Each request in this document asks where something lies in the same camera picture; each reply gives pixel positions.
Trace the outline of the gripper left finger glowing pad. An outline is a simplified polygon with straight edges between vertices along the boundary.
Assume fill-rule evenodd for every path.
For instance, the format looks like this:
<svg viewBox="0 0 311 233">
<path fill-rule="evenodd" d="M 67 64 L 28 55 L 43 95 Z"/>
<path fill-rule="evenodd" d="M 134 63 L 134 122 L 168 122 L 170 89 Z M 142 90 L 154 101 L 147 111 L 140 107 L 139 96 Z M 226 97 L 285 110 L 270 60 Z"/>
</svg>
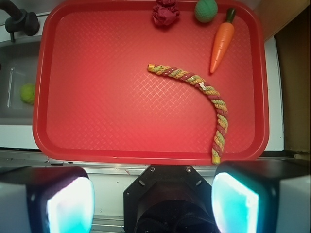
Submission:
<svg viewBox="0 0 311 233">
<path fill-rule="evenodd" d="M 81 167 L 2 167 L 2 233 L 88 233 L 95 210 L 92 181 Z"/>
</svg>

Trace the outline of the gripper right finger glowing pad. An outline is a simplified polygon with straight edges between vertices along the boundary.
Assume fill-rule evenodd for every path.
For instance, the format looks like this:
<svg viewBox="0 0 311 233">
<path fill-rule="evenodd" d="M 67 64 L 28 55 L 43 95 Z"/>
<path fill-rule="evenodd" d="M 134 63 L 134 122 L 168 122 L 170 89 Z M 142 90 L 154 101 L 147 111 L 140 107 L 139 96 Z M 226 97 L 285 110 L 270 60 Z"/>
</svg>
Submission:
<svg viewBox="0 0 311 233">
<path fill-rule="evenodd" d="M 222 162 L 213 179 L 211 203 L 222 233 L 309 233 L 310 162 Z"/>
</svg>

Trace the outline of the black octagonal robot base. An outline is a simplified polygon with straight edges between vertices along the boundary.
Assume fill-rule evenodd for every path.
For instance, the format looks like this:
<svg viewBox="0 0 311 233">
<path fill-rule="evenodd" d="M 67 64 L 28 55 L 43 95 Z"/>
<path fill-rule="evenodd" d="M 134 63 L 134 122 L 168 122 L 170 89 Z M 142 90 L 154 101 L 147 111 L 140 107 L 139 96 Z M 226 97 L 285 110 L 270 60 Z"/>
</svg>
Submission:
<svg viewBox="0 0 311 233">
<path fill-rule="evenodd" d="M 123 193 L 127 233 L 218 233 L 211 185 L 192 166 L 150 165 Z"/>
</svg>

